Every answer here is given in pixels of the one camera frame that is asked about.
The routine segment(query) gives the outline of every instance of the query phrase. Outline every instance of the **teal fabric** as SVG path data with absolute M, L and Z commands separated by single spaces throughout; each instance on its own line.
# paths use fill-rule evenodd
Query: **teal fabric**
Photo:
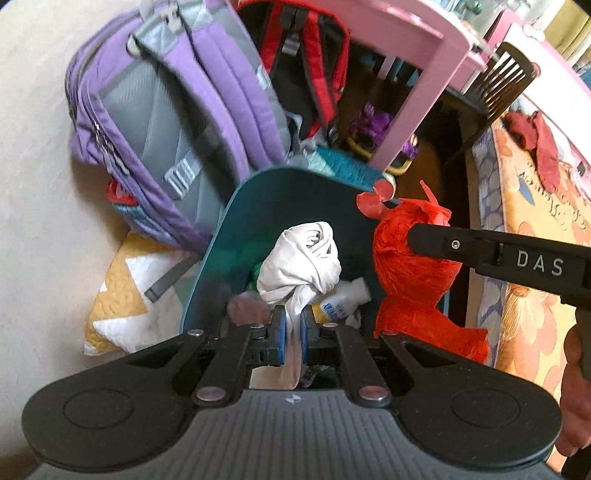
M 319 147 L 310 159 L 309 170 L 326 177 L 334 177 L 360 190 L 371 192 L 382 173 L 340 150 Z

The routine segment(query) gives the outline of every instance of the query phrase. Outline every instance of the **purple toy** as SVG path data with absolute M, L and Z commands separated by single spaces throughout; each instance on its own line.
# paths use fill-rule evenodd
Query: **purple toy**
M 372 153 L 384 140 L 393 119 L 394 115 L 376 110 L 371 103 L 366 103 L 351 125 L 351 132 L 347 138 L 349 146 L 366 160 L 370 159 Z M 402 147 L 395 162 L 400 160 L 400 163 L 404 164 L 407 160 L 412 161 L 417 153 L 418 141 L 413 134 Z

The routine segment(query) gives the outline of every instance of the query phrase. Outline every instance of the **black handle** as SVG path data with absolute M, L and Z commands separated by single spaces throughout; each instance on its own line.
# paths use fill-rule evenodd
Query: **black handle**
M 579 365 L 585 380 L 591 381 L 591 312 L 577 309 L 574 315 L 581 335 L 582 354 Z

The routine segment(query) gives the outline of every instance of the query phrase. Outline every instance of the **chair leg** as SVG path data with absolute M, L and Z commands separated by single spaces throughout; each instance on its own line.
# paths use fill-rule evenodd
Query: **chair leg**
M 476 143 L 476 141 L 484 134 L 484 132 L 486 131 L 486 129 L 489 127 L 489 125 L 487 125 L 484 128 L 479 129 L 475 134 L 471 135 L 468 140 L 466 140 L 462 147 L 460 148 L 460 150 L 458 150 L 457 152 L 455 152 L 451 157 L 449 157 L 447 160 L 444 160 L 443 162 L 443 166 L 444 167 L 448 167 L 454 163 L 456 163 L 458 161 L 459 158 L 462 158 L 464 155 L 464 153 L 472 147 L 472 145 L 474 145 L 474 143 Z

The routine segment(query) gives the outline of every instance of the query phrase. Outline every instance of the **white cloth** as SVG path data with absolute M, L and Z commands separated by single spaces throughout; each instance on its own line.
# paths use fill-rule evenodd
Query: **white cloth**
M 285 303 L 285 362 L 252 371 L 251 388 L 290 390 L 300 379 L 300 314 L 316 297 L 330 292 L 340 276 L 332 227 L 304 223 L 285 230 L 261 265 L 256 287 L 267 303 Z

